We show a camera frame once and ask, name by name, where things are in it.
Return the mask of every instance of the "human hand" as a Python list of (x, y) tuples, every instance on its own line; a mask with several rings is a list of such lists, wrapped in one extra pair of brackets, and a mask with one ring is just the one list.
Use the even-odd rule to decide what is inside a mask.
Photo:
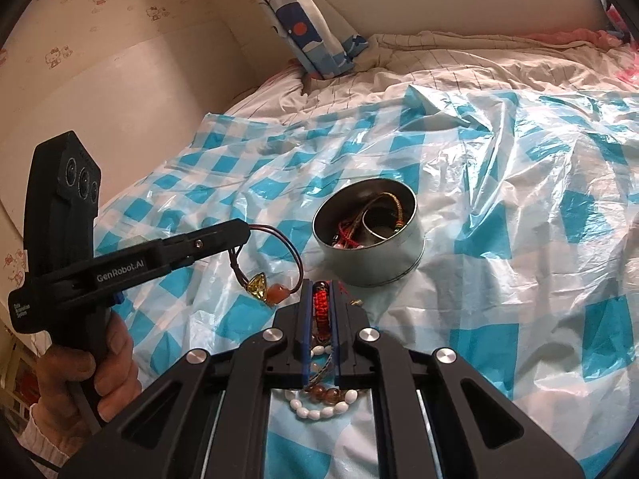
[(91, 435), (69, 394), (67, 382), (87, 380), (95, 371), (93, 383), (102, 396), (98, 412), (106, 422), (142, 391), (133, 362), (133, 340), (115, 312), (107, 326), (107, 347), (109, 353), (97, 370), (90, 353), (60, 345), (49, 347), (36, 364), (40, 399), (32, 411), (33, 421), (66, 455), (73, 455)]

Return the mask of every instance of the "blue and white checkered tablecloth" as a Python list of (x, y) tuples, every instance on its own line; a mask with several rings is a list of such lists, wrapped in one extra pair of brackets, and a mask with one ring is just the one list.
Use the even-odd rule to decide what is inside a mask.
[[(402, 99), (284, 127), (207, 115), (193, 143), (106, 207), (97, 253), (242, 218), (277, 226), (307, 276), (332, 278), (311, 235), (321, 203), (356, 180), (417, 194), (426, 251), (365, 300), (372, 325), (421, 351), (449, 345), (526, 411), (592, 478), (639, 413), (637, 282), (626, 246), (639, 212), (639, 95), (409, 87)], [(240, 263), (292, 283), (276, 239)], [(226, 254), (126, 294), (117, 308), (146, 380), (185, 351), (236, 347), (272, 311), (235, 282)], [(275, 394), (269, 479), (376, 477), (371, 403), (317, 423)]]

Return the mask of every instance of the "curtain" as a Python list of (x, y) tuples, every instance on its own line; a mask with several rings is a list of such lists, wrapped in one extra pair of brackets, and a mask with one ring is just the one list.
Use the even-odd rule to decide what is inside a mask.
[(277, 33), (315, 79), (353, 67), (367, 41), (325, 0), (257, 0)]

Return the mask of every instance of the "gold charm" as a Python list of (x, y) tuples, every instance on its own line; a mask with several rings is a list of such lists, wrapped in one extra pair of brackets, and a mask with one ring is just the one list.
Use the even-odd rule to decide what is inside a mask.
[(266, 275), (261, 272), (254, 275), (246, 285), (246, 291), (258, 301), (266, 301)]

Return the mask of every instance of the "camera lens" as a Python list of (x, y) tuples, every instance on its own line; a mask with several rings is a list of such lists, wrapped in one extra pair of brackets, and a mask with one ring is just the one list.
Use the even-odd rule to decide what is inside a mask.
[(91, 201), (93, 203), (98, 201), (98, 182), (93, 182), (91, 184)]
[(66, 163), (66, 183), (69, 185), (73, 185), (75, 183), (75, 160), (73, 158), (69, 158), (69, 161)]
[(89, 172), (86, 169), (82, 169), (82, 171), (80, 171), (78, 189), (80, 191), (80, 197), (82, 199), (86, 198), (89, 194)]

